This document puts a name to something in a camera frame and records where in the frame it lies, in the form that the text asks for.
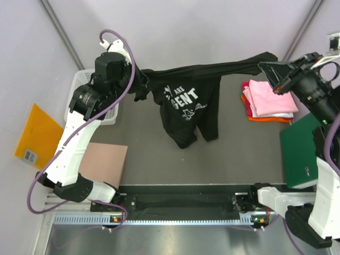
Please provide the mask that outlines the black printed t-shirt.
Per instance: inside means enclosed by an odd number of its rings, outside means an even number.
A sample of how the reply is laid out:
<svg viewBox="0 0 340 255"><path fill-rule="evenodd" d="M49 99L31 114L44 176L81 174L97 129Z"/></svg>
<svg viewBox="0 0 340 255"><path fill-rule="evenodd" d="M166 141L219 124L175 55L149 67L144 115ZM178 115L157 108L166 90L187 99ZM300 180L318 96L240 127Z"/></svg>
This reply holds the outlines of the black printed t-shirt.
<svg viewBox="0 0 340 255"><path fill-rule="evenodd" d="M207 141L218 139L220 82L230 74L258 75L260 62L274 62L270 52L233 62L199 64L154 71L136 68L130 94L134 101L145 100L152 93L159 105L165 132L177 146L185 149L197 140L199 130Z"/></svg>

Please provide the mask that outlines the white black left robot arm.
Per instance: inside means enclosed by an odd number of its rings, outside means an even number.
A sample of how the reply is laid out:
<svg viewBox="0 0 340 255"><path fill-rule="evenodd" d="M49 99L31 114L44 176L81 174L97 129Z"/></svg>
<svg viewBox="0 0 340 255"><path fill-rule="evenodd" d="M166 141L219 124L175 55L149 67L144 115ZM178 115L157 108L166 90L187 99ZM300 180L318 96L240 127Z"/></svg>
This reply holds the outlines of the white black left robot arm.
<svg viewBox="0 0 340 255"><path fill-rule="evenodd" d="M106 51L95 60L90 81L75 89L69 104L66 126L54 157L36 175L35 182L52 189L66 201L100 201L108 210L120 206L116 188L83 177L79 168L94 132L130 90L135 61L128 44L118 39L101 43Z"/></svg>

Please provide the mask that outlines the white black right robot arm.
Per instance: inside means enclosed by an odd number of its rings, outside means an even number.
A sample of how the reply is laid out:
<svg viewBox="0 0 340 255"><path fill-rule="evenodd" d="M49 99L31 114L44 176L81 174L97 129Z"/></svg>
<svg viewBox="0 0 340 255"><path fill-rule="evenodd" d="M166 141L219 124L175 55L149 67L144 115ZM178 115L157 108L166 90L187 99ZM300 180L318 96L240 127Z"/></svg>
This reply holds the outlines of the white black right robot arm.
<svg viewBox="0 0 340 255"><path fill-rule="evenodd" d="M321 76L321 69L335 60L336 55L310 53L291 62L259 64L274 94L293 93L309 110L294 124L297 132L285 130L280 141L285 170L306 178L300 188L316 190L285 193L256 183L249 188L248 204L254 210L270 208L293 235L316 249L339 240L339 88Z"/></svg>

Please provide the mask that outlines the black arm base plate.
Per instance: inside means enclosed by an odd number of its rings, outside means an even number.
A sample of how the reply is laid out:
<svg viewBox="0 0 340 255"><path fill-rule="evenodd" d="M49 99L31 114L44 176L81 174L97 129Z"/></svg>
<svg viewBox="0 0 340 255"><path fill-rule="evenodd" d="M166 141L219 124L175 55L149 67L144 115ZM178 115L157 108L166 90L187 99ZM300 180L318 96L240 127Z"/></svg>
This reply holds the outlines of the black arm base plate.
<svg viewBox="0 0 340 255"><path fill-rule="evenodd" d="M121 185L114 199L129 220L238 219L239 214L272 215L252 204L248 184Z"/></svg>

